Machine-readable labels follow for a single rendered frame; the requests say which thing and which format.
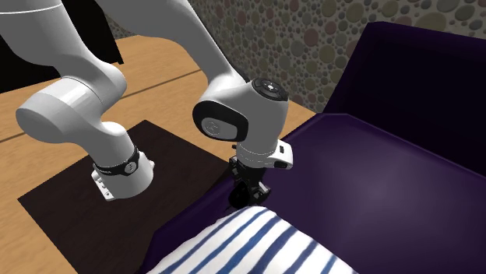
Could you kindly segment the dark brown robot stand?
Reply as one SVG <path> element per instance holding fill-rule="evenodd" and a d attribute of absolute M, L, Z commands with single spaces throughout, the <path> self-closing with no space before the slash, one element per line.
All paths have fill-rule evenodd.
<path fill-rule="evenodd" d="M 147 120 L 128 134 L 155 163 L 141 194 L 106 201 L 86 156 L 18 199 L 78 274 L 135 274 L 153 233 L 227 169 L 227 161 Z"/>

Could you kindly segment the dark purple sofa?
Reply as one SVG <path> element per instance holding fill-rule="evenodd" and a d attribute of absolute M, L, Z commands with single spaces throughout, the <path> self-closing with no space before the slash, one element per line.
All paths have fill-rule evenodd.
<path fill-rule="evenodd" d="M 358 274 L 486 274 L 486 39 L 369 23 L 266 206 Z"/>

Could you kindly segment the white blue striped pillow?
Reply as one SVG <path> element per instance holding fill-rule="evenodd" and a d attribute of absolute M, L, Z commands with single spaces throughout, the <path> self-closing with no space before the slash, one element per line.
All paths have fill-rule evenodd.
<path fill-rule="evenodd" d="M 218 219 L 147 274 L 358 274 L 318 241 L 263 206 Z"/>

